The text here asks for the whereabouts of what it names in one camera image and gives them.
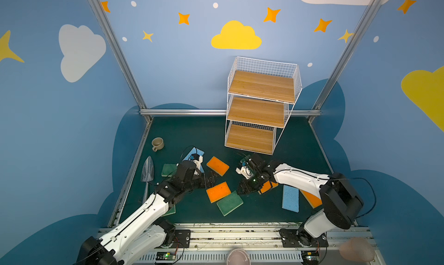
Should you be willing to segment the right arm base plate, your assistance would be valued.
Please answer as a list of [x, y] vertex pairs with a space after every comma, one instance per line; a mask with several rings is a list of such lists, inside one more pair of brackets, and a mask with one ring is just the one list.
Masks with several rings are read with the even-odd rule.
[[327, 236], [322, 234], [318, 238], [313, 238], [304, 229], [285, 229], [279, 230], [279, 235], [284, 248], [310, 248], [310, 247], [328, 247]]

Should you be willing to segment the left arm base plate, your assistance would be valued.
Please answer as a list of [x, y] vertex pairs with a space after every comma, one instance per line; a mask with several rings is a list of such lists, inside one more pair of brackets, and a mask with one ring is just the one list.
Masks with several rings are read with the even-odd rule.
[[168, 233], [161, 248], [189, 248], [191, 240], [191, 230], [175, 230], [174, 233]]

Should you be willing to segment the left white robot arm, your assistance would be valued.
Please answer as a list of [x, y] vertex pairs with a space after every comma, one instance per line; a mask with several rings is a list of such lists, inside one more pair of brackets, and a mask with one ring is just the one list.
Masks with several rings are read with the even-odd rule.
[[214, 172], [201, 172], [199, 162], [182, 161], [175, 175], [164, 178], [124, 222], [100, 238], [89, 237], [80, 247], [76, 264], [131, 265], [147, 251], [172, 244], [175, 227], [163, 215], [188, 193], [214, 187], [216, 179]]

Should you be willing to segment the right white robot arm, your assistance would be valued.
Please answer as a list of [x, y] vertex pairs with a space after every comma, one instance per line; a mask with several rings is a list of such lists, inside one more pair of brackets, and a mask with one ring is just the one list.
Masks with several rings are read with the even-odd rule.
[[244, 177], [238, 194], [260, 191], [265, 184], [281, 184], [306, 191], [321, 200], [321, 210], [310, 216], [297, 230], [296, 242], [303, 247], [334, 228], [350, 229], [364, 201], [343, 174], [317, 174], [277, 161], [266, 162], [258, 154], [243, 158], [235, 169]]

